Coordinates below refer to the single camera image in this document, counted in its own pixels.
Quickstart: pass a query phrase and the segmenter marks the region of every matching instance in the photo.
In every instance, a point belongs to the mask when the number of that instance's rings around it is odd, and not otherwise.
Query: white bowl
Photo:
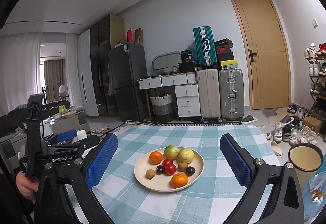
[[[163,160],[164,160],[165,159],[164,149],[165,148],[161,148],[161,149],[157,149],[157,150],[153,150],[153,151],[160,152],[163,155]],[[201,176],[201,174],[204,171],[205,162],[204,162],[203,157],[198,152],[193,150],[195,155],[194,155],[193,161],[189,164],[189,166],[194,167],[196,169],[196,172],[194,173],[194,175],[188,176],[188,183],[185,186],[182,186],[179,188],[174,188],[171,186],[170,180],[174,174],[173,175],[166,175],[166,174],[158,175],[158,174],[156,174],[151,180],[149,180],[145,177],[146,171],[149,169],[153,169],[154,171],[156,171],[156,167],[158,165],[162,165],[162,162],[157,165],[151,164],[149,162],[149,160],[148,160],[149,154],[151,154],[153,151],[151,151],[151,152],[145,154],[143,157],[141,157],[138,160],[138,162],[136,163],[135,169],[134,169],[134,174],[135,174],[135,177],[138,180],[138,182],[140,182],[143,186],[147,187],[150,190],[154,190],[157,192],[165,192],[165,193],[182,190],[182,189],[187,188],[188,186],[192,185],[194,182],[196,182],[196,180]],[[175,172],[175,174],[180,173],[178,170],[177,160],[174,160],[173,164],[177,167],[177,171]]]
[[[55,115],[52,116],[54,118],[54,120],[58,120],[61,117],[61,113],[57,113]]]
[[[70,117],[73,117],[75,115],[76,115],[76,111],[70,111],[70,112],[67,112],[67,113],[62,114],[62,116],[64,118],[70,118]]]

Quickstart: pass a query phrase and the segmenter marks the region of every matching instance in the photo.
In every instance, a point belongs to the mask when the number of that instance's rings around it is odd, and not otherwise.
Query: blue gripper pad
[[[62,141],[67,141],[70,140],[74,137],[77,136],[77,131],[76,130],[69,130],[67,132],[63,132],[57,135],[57,141],[62,142]]]
[[[249,188],[255,175],[255,167],[252,163],[253,157],[246,149],[241,148],[230,134],[224,134],[221,137],[220,148],[239,184]],[[248,160],[251,161],[252,166],[248,165]]]
[[[96,148],[91,149],[89,152],[90,154],[91,151],[95,151],[95,149],[100,148],[97,150],[97,154],[87,167],[85,181],[89,189],[100,183],[106,168],[108,167],[113,155],[115,154],[115,151],[118,148],[117,136],[113,133],[108,133],[107,136],[109,136],[109,138],[106,140],[106,142],[104,142],[104,144],[100,142]]]

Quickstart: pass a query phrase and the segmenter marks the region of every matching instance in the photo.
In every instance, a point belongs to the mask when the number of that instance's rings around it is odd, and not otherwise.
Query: beige slipper
[[[102,128],[102,133],[108,133],[108,132],[109,132],[109,127]]]
[[[93,132],[95,134],[100,134],[100,133],[102,133],[102,130],[100,130],[100,129],[94,129],[91,132]]]
[[[275,141],[271,141],[271,147],[272,147],[273,152],[277,156],[281,156],[283,154],[281,148],[278,146],[278,144]]]

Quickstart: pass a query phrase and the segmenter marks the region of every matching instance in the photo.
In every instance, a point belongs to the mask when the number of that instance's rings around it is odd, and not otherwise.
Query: tablecloth
[[[232,126],[131,126],[117,133],[118,149],[100,184],[92,188],[116,224],[125,223],[223,223],[245,192],[225,160],[219,141],[230,133],[254,157],[279,165],[263,133],[253,125]],[[173,193],[157,193],[140,185],[134,166],[144,154],[168,145],[186,146],[205,160],[201,177],[190,187]],[[255,223],[267,202],[267,186],[250,223]],[[86,222],[76,198],[72,204]]]

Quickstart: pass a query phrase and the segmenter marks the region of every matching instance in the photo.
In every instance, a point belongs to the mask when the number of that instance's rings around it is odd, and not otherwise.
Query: white sheer curtain
[[[71,105],[83,105],[80,93],[78,68],[77,68],[77,37],[79,35],[66,34],[66,77],[69,101]]]
[[[27,104],[31,94],[42,93],[41,35],[23,33],[0,38],[0,116]]]

